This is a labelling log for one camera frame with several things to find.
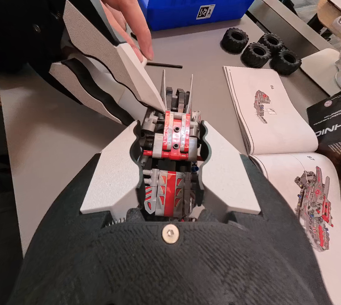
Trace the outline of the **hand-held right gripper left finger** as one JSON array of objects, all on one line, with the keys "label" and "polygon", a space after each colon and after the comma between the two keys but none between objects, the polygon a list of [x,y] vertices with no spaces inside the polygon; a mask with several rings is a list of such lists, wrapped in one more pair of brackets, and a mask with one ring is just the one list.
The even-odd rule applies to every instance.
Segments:
[{"label": "hand-held right gripper left finger", "polygon": [[126,215],[132,208],[141,209],[145,184],[139,163],[141,123],[134,121],[100,153],[91,182],[80,207],[82,214],[110,211]]}]

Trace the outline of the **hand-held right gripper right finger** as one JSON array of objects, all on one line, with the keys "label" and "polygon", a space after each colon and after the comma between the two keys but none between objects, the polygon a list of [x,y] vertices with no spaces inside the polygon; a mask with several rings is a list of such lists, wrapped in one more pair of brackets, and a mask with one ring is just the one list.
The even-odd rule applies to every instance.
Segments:
[{"label": "hand-held right gripper right finger", "polygon": [[198,182],[205,209],[214,215],[232,211],[258,215],[261,208],[240,152],[205,120],[200,140]]}]

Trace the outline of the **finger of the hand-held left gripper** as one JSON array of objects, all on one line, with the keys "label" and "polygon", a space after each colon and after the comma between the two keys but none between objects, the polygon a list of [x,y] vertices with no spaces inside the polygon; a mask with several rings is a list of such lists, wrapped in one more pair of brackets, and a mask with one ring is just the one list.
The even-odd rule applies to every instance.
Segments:
[{"label": "finger of the hand-held left gripper", "polygon": [[140,103],[161,113],[166,111],[156,86],[128,43],[114,46],[69,0],[63,20],[74,47],[106,66]]},{"label": "finger of the hand-held left gripper", "polygon": [[52,63],[49,73],[81,104],[97,113],[123,125],[143,122],[145,106],[96,60],[72,55]]}]

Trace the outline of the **red grey toy brick vehicle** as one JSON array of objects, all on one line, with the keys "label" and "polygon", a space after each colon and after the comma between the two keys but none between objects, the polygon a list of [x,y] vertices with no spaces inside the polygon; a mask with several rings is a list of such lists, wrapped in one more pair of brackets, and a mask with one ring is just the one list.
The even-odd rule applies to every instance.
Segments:
[{"label": "red grey toy brick vehicle", "polygon": [[147,219],[195,222],[201,112],[192,111],[190,90],[166,86],[163,70],[160,96],[165,112],[147,110],[140,141]]}]

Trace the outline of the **person's left hand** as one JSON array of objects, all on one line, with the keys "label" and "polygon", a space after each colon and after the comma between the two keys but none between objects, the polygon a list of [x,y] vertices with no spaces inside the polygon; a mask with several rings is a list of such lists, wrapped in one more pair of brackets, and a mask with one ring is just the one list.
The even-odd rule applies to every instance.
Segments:
[{"label": "person's left hand", "polygon": [[137,0],[100,0],[113,29],[132,47],[140,62],[153,60],[152,38]]}]

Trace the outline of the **black axle rod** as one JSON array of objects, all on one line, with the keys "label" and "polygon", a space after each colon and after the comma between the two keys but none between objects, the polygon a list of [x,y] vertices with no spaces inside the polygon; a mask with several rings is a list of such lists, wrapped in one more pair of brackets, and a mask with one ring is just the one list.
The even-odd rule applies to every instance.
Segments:
[{"label": "black axle rod", "polygon": [[147,62],[147,66],[182,69],[182,65]]}]

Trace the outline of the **open instruction booklet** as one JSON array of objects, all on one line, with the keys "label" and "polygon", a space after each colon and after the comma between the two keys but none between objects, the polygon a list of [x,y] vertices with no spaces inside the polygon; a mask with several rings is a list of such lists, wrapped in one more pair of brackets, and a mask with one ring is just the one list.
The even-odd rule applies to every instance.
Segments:
[{"label": "open instruction booklet", "polygon": [[287,201],[313,247],[333,304],[341,302],[340,183],[333,163],[271,69],[223,66],[247,153]]}]

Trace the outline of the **black toy brick box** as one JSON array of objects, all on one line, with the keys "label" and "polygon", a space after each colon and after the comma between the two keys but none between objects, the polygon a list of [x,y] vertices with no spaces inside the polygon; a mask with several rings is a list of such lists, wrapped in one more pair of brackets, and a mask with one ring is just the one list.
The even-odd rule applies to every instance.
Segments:
[{"label": "black toy brick box", "polygon": [[341,93],[307,108],[308,122],[318,139],[316,153],[326,156],[341,174]]}]

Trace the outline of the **black toy tyre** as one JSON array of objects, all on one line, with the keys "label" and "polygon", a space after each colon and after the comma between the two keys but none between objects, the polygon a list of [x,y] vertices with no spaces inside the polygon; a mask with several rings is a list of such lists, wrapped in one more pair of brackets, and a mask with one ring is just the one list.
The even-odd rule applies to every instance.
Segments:
[{"label": "black toy tyre", "polygon": [[275,70],[279,75],[288,76],[300,68],[301,59],[288,49],[282,49],[270,60],[270,68]]},{"label": "black toy tyre", "polygon": [[279,53],[284,47],[283,41],[277,35],[272,33],[263,34],[258,40],[258,43],[267,47],[272,56]]},{"label": "black toy tyre", "polygon": [[229,28],[221,40],[221,47],[229,53],[240,54],[248,42],[249,36],[244,31],[238,28]]},{"label": "black toy tyre", "polygon": [[250,43],[241,54],[241,61],[250,68],[262,68],[271,58],[270,50],[261,43]]}]

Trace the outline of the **grey table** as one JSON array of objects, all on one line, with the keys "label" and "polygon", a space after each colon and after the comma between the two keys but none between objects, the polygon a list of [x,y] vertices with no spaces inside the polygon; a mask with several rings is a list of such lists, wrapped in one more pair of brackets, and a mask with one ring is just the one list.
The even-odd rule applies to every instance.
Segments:
[{"label": "grey table", "polygon": [[246,15],[279,36],[284,45],[300,58],[327,48],[335,49],[279,0],[254,0]]}]

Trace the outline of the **wooden board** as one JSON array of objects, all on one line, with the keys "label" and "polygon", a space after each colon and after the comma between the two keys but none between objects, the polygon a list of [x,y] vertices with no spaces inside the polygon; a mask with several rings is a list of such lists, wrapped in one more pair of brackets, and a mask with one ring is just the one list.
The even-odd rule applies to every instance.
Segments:
[{"label": "wooden board", "polygon": [[328,0],[319,0],[317,8],[317,16],[321,24],[329,29],[336,37],[341,38],[340,28],[335,28],[333,22],[340,17],[341,12]]}]

